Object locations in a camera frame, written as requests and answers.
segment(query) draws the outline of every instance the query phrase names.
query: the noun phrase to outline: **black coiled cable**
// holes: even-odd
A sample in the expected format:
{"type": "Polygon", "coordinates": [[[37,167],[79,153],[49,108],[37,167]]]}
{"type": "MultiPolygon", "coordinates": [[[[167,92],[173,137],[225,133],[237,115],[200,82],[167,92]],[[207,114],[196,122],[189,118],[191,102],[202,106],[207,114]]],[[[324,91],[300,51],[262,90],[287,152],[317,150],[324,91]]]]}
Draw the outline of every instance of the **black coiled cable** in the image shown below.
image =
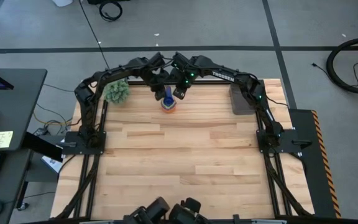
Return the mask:
{"type": "Polygon", "coordinates": [[[116,1],[112,1],[112,0],[103,1],[99,6],[99,14],[100,14],[100,16],[102,17],[103,20],[108,21],[108,22],[113,22],[113,21],[116,21],[117,19],[119,19],[122,16],[122,7],[116,1]],[[107,5],[107,4],[110,4],[110,3],[118,7],[118,9],[119,9],[118,16],[113,17],[113,16],[110,16],[107,12],[102,11],[103,7],[105,5],[107,5]]]}
{"type": "Polygon", "coordinates": [[[347,47],[355,45],[355,44],[358,44],[358,38],[346,41],[345,43],[339,45],[336,49],[334,49],[329,54],[327,63],[326,63],[327,73],[328,73],[329,77],[331,78],[331,81],[333,81],[333,83],[335,83],[337,86],[341,87],[342,89],[347,90],[352,93],[358,93],[358,88],[355,85],[349,85],[349,84],[345,83],[338,77],[338,75],[336,74],[335,69],[334,69],[334,59],[340,51],[342,51],[343,49],[345,49],[347,47]]]}

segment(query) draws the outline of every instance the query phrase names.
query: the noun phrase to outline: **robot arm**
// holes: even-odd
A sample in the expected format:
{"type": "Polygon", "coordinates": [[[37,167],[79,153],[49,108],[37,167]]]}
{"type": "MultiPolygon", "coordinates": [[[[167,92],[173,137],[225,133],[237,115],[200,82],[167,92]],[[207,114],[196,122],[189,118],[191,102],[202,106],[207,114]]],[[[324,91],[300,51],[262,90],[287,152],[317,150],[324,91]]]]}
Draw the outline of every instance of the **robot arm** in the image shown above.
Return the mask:
{"type": "Polygon", "coordinates": [[[277,147],[280,144],[279,139],[281,133],[284,132],[283,127],[274,120],[269,108],[265,85],[259,82],[255,75],[217,65],[210,58],[202,55],[188,60],[178,52],[173,56],[172,67],[171,74],[179,79],[173,95],[181,100],[198,76],[212,75],[239,85],[242,96],[255,108],[265,125],[266,142],[271,147],[277,147]]]}
{"type": "Polygon", "coordinates": [[[160,53],[155,54],[150,60],[147,58],[134,58],[126,65],[120,65],[104,72],[96,72],[75,88],[74,93],[81,107],[82,124],[78,134],[88,147],[95,147],[99,144],[99,137],[94,126],[96,107],[104,87],[108,83],[129,76],[141,77],[151,87],[152,92],[155,93],[156,100],[160,100],[165,96],[164,85],[152,71],[164,65],[165,62],[160,53]],[[97,82],[95,92],[89,87],[93,82],[97,82]]]}

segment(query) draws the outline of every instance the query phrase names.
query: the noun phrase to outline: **green scrub brush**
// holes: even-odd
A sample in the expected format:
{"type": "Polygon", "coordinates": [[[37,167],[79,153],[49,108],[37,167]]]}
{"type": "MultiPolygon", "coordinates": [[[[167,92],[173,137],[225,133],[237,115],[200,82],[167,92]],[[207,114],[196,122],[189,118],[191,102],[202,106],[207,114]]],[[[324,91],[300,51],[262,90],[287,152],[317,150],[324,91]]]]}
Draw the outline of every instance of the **green scrub brush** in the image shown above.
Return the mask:
{"type": "Polygon", "coordinates": [[[125,79],[107,84],[104,87],[104,99],[115,105],[123,103],[131,92],[125,79]]]}

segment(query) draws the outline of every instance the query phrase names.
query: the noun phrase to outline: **wooden table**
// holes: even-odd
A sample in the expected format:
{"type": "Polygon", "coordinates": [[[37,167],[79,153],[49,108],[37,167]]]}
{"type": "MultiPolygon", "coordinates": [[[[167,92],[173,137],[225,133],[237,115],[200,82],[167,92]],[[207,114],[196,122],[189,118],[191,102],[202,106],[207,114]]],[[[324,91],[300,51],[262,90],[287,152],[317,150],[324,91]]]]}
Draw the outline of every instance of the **wooden table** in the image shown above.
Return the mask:
{"type": "MultiPolygon", "coordinates": [[[[271,99],[285,103],[279,79],[266,79],[265,85],[271,99]]],[[[286,106],[270,102],[270,108],[284,128],[291,128],[286,106]]],[[[77,105],[73,120],[79,117],[77,105]]],[[[124,105],[108,107],[108,137],[99,165],[92,219],[122,220],[123,215],[148,206],[158,196],[171,207],[193,197],[202,204],[201,214],[210,219],[232,218],[233,214],[272,218],[256,129],[255,115],[232,113],[229,85],[193,85],[172,114],[162,111],[149,87],[132,86],[124,105]]],[[[288,188],[313,213],[301,162],[288,154],[281,154],[281,158],[288,188]]],[[[52,217],[76,192],[82,161],[83,156],[76,156],[60,174],[52,217]]],[[[284,214],[281,193],[276,189],[284,214]]],[[[88,194],[83,198],[82,215],[88,194]]]]}

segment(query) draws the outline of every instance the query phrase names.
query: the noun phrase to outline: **yellow sticky note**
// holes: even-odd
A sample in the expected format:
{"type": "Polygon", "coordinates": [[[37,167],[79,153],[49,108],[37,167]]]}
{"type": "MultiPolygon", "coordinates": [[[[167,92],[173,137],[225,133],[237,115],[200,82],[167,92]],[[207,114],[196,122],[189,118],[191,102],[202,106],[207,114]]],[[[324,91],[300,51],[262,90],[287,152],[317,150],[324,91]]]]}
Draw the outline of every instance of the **yellow sticky note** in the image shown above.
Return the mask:
{"type": "Polygon", "coordinates": [[[0,148],[9,147],[13,131],[0,131],[0,148]]]}

